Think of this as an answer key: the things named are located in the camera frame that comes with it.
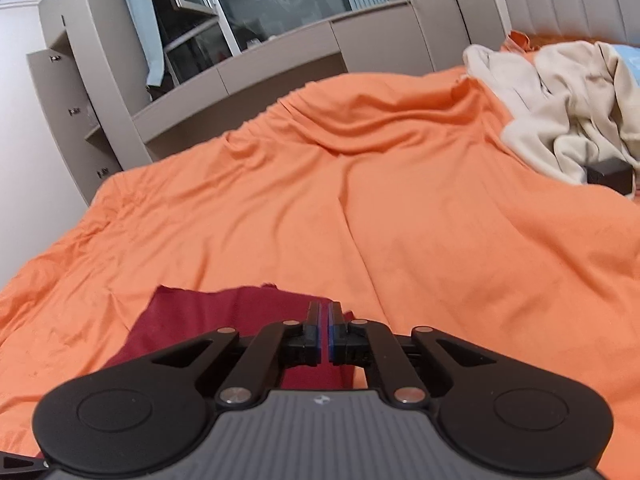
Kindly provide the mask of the dark red garment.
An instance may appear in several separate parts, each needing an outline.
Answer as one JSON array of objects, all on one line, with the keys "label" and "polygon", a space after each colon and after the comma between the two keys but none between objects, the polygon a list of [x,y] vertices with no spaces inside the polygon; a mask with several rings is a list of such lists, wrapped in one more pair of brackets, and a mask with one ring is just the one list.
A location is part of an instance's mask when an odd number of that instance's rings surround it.
[{"label": "dark red garment", "polygon": [[32,426],[43,457],[106,478],[181,460],[213,426],[216,393],[248,338],[270,324],[305,322],[311,304],[329,303],[272,285],[221,292],[160,286],[104,367],[39,402]]}]

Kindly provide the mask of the cream white clothes pile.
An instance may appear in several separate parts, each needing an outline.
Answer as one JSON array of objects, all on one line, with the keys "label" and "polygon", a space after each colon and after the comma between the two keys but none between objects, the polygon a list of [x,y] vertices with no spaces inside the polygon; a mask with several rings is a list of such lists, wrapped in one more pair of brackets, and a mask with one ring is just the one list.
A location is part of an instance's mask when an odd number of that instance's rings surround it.
[{"label": "cream white clothes pile", "polygon": [[561,42],[531,58],[473,44],[463,63],[512,115],[500,140],[533,170],[569,184],[608,158],[639,170],[639,81],[614,44]]}]

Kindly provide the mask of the orange bed sheet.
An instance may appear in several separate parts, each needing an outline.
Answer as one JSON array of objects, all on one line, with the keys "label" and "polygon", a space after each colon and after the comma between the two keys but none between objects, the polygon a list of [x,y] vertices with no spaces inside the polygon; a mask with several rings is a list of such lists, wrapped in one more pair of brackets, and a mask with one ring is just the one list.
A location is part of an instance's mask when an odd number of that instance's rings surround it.
[{"label": "orange bed sheet", "polygon": [[[218,138],[106,180],[77,226],[1,294],[1,451],[41,479],[634,479],[639,474],[639,208],[541,174],[465,67],[306,84]],[[100,370],[160,287],[272,285],[407,336],[431,326],[600,394],[596,478],[421,478],[360,367],[284,371],[178,462],[134,478],[51,465],[32,419]]]}]

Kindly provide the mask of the small black box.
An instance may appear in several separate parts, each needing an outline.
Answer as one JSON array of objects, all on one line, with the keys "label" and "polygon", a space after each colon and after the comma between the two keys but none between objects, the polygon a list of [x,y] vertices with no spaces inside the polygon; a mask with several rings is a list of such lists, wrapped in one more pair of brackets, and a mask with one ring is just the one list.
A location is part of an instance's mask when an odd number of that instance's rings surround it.
[{"label": "small black box", "polygon": [[618,158],[608,158],[586,167],[587,183],[605,186],[620,195],[634,195],[634,167]]}]

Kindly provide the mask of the light blue cloth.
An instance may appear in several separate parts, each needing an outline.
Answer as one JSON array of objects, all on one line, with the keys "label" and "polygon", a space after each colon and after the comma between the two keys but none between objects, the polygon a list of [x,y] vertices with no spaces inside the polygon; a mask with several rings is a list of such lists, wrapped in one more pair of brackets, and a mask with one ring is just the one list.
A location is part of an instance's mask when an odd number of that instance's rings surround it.
[{"label": "light blue cloth", "polygon": [[614,44],[615,51],[623,59],[636,81],[640,80],[640,48],[626,46],[626,44]]}]

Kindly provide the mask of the window with light blue curtain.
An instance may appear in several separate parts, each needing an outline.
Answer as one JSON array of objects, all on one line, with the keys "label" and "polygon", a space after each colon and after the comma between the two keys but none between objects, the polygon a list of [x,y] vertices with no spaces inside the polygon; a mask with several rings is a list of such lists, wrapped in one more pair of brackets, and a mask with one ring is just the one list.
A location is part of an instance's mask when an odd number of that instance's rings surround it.
[{"label": "window with light blue curtain", "polygon": [[387,0],[125,0],[158,98],[249,48]]}]

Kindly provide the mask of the beige padded headboard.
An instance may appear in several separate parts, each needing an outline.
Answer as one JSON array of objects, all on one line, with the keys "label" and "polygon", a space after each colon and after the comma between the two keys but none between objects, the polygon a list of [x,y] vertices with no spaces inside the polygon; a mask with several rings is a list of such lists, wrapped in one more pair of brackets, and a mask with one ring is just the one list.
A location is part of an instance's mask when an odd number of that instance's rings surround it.
[{"label": "beige padded headboard", "polygon": [[639,43],[639,0],[506,0],[506,10],[528,36]]}]

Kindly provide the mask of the grey wall cabinet unit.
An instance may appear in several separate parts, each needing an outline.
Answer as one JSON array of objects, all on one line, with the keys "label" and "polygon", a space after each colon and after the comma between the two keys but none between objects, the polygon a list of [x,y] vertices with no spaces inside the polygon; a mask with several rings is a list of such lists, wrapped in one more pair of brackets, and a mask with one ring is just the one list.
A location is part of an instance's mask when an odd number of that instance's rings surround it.
[{"label": "grey wall cabinet unit", "polygon": [[387,0],[274,37],[153,98],[125,0],[41,0],[38,12],[46,45],[27,66],[85,202],[113,174],[218,136],[309,81],[422,76],[456,65],[470,44],[498,47],[509,28],[504,0]]}]

